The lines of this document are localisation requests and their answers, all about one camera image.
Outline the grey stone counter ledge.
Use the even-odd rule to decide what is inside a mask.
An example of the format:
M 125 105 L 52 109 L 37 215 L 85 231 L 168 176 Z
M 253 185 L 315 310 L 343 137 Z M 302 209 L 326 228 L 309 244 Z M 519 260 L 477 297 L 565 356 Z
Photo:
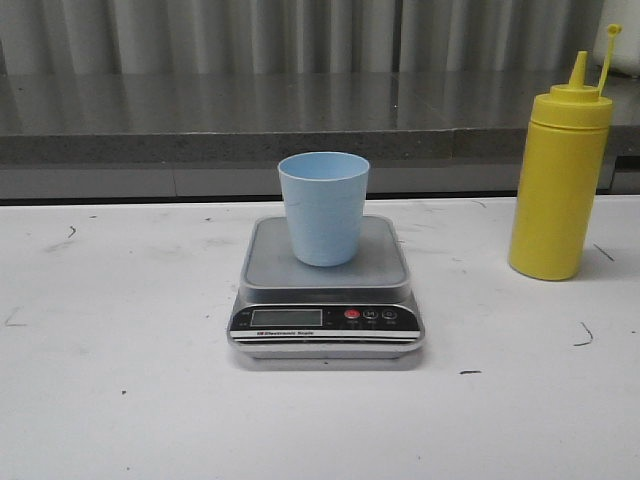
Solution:
M 267 200 L 309 151 L 365 157 L 373 199 L 510 195 L 533 99 L 568 76 L 9 75 L 1 200 Z

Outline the silver digital kitchen scale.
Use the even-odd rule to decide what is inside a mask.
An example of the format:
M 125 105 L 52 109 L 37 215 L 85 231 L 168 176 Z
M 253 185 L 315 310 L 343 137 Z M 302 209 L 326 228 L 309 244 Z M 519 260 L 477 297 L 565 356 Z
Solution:
M 286 221 L 256 222 L 227 327 L 254 359 L 397 359 L 426 334 L 393 223 L 362 221 L 349 262 L 316 267 L 293 253 Z

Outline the white container in background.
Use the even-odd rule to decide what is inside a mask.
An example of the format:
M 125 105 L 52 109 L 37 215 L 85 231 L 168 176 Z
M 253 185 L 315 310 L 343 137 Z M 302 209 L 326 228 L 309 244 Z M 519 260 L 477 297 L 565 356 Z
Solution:
M 602 66 L 608 46 L 606 30 L 601 30 L 594 43 L 592 52 L 593 62 Z M 623 27 L 615 39 L 615 48 L 610 62 L 610 69 L 630 75 L 639 75 L 639 31 Z

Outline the yellow squeeze bottle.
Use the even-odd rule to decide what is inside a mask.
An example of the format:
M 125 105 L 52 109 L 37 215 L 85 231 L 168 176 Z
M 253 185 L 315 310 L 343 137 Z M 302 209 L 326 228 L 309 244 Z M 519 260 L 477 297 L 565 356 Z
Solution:
M 581 265 L 613 114 L 609 68 L 588 85 L 587 60 L 578 52 L 568 82 L 533 102 L 508 255 L 530 278 L 567 280 Z

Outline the light blue plastic cup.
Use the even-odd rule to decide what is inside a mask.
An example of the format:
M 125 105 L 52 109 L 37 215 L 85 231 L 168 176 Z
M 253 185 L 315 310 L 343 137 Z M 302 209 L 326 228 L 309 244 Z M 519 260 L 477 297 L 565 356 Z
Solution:
M 358 250 L 369 162 L 344 152 L 308 152 L 278 164 L 287 225 L 295 256 L 332 267 Z

